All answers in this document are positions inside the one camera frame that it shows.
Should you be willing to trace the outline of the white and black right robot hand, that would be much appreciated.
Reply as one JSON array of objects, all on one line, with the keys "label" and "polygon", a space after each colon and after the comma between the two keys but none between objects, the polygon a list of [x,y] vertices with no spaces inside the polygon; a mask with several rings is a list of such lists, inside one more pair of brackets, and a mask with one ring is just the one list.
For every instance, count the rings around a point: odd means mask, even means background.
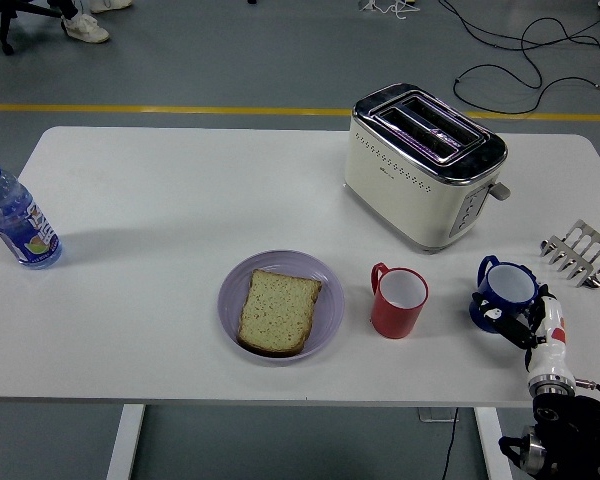
[{"label": "white and black right robot hand", "polygon": [[509,263],[482,269],[469,312],[476,326],[525,352],[531,396],[575,394],[575,378],[566,364],[561,304],[528,269]]}]

